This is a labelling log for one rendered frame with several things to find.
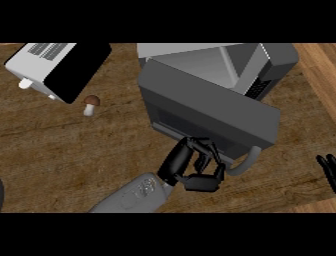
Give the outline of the dark grey microwave door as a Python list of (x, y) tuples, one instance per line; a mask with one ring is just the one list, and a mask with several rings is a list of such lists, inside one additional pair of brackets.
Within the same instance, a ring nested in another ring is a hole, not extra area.
[(153, 129), (178, 140), (209, 139), (240, 175), (277, 139), (279, 110), (155, 60), (136, 80)]

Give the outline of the grey microwave body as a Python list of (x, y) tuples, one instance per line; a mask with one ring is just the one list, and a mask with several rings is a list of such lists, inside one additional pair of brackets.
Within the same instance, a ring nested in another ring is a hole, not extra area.
[(299, 61), (290, 43), (138, 43), (150, 60), (260, 101)]

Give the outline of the white toaster oven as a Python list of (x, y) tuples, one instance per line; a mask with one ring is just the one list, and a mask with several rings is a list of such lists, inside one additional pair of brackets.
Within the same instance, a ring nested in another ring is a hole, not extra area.
[(49, 99), (71, 104), (111, 52), (108, 43), (26, 43), (3, 62), (20, 79)]

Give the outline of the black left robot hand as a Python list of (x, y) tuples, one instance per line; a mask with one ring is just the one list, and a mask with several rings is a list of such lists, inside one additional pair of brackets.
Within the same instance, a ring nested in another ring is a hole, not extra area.
[[(192, 152), (195, 172), (184, 175)], [(182, 183), (186, 191), (215, 192), (223, 180), (225, 164), (220, 162), (215, 143), (206, 137), (184, 137), (173, 146), (157, 170), (157, 177), (169, 185)]]

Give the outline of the brown cap mushroom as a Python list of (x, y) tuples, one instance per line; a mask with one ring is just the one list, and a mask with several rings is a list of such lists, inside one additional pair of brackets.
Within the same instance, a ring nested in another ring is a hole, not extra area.
[(93, 108), (99, 105), (99, 98), (95, 95), (88, 95), (83, 99), (83, 103), (83, 115), (90, 116), (93, 114)]

